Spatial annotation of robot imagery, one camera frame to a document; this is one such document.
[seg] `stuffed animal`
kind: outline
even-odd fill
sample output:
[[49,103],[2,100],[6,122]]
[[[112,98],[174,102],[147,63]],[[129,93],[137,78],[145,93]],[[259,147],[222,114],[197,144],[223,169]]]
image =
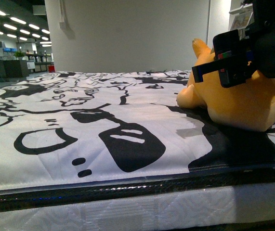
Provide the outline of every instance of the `stuffed animal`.
[[[214,60],[214,52],[200,39],[193,40],[196,65]],[[191,72],[187,88],[177,95],[183,108],[207,108],[210,118],[219,124],[251,131],[266,131],[275,122],[275,78],[266,78],[256,71],[246,83],[223,88],[219,72],[203,76],[195,83]]]

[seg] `black mattress border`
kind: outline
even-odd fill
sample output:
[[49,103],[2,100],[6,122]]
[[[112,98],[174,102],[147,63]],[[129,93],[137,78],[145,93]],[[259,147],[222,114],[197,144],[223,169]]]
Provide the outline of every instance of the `black mattress border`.
[[18,193],[8,191],[9,193],[3,194],[2,192],[0,195],[0,212],[262,183],[275,183],[275,168],[193,177],[182,174],[175,179],[136,183],[115,183],[99,186],[76,184],[73,187],[68,185],[68,188],[41,188],[41,190],[28,192],[27,189],[24,189],[24,192]]

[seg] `ceiling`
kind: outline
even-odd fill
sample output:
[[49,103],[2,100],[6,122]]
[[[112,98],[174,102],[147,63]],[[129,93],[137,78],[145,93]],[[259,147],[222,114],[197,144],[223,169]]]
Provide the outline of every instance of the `ceiling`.
[[[16,35],[19,42],[24,42],[21,41],[19,37],[24,37],[31,41],[44,41],[41,37],[46,37],[50,41],[49,34],[42,32],[42,29],[49,30],[46,15],[34,15],[33,13],[33,5],[44,4],[44,0],[0,0],[0,11],[6,13],[5,16],[0,15],[0,31],[4,34]],[[15,22],[11,20],[10,17],[21,19],[27,22],[27,24],[23,25]],[[17,30],[6,28],[3,24],[14,26]],[[29,24],[36,25],[40,27],[40,29],[33,29],[28,26]],[[30,34],[27,35],[20,32],[21,29],[29,31]],[[40,38],[35,38],[32,34],[37,34]]]

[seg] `doodle pattern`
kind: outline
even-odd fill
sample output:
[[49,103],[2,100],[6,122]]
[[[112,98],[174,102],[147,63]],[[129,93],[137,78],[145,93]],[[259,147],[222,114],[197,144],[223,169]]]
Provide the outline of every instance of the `doodle pattern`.
[[1,88],[0,189],[275,165],[275,125],[247,132],[177,106],[188,75],[56,72]]

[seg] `red object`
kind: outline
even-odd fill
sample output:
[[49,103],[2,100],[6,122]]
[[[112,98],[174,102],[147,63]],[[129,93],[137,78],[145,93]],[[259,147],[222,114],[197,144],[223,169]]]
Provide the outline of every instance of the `red object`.
[[55,66],[49,66],[49,72],[55,72]]

